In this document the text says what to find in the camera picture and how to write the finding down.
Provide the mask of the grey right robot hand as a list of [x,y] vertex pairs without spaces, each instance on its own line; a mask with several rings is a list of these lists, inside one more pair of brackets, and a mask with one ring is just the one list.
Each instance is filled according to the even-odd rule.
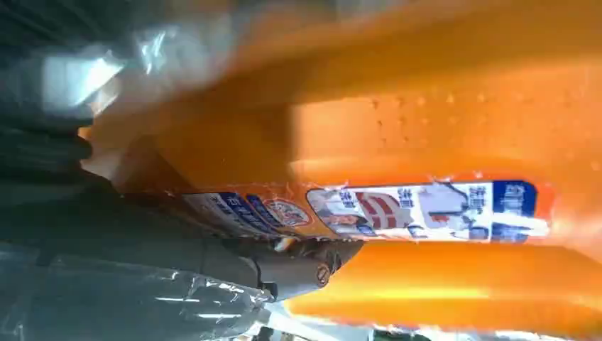
[[82,168],[83,106],[47,110],[104,51],[1,49],[1,339],[224,340],[266,303],[324,287],[360,242],[269,242],[205,232],[174,198],[124,197]]

